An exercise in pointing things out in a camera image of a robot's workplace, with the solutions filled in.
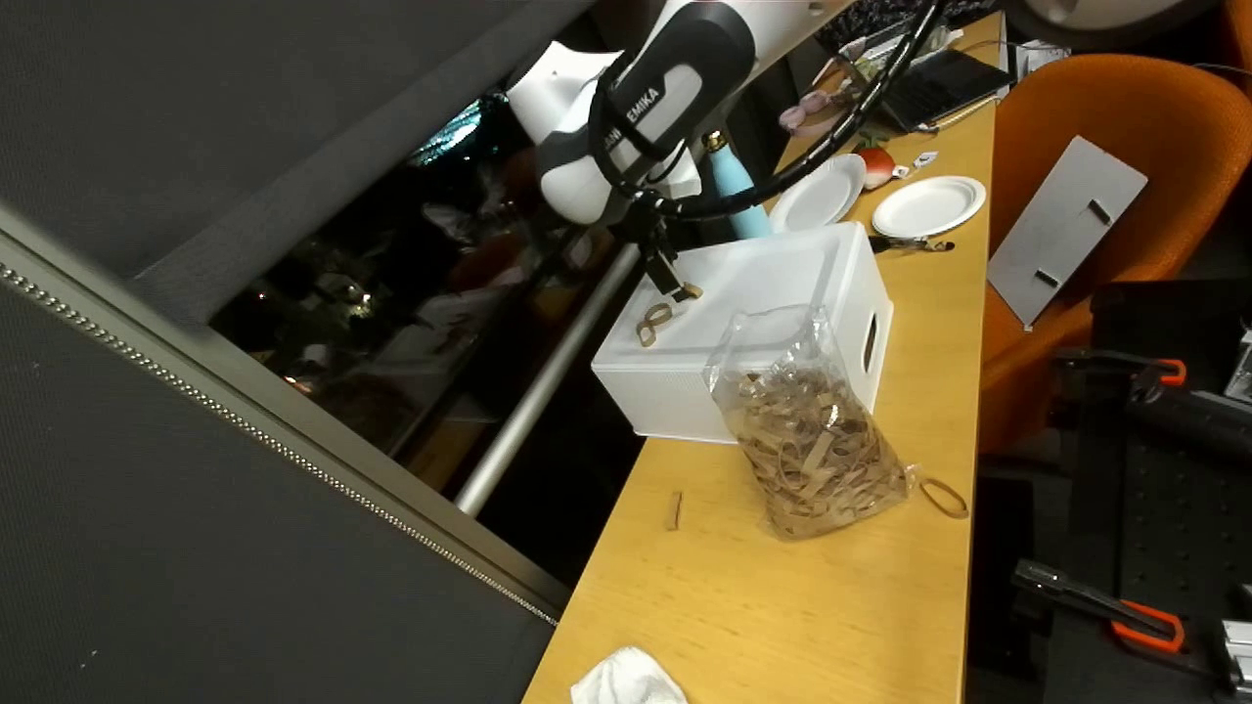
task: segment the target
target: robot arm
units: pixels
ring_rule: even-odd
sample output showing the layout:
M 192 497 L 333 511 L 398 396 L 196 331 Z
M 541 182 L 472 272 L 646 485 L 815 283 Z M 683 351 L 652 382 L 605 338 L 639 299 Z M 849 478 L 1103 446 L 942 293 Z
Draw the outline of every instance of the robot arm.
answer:
M 510 85 L 541 192 L 570 224 L 618 224 L 640 182 L 694 179 L 681 139 L 841 0 L 668 0 L 633 59 L 560 44 Z

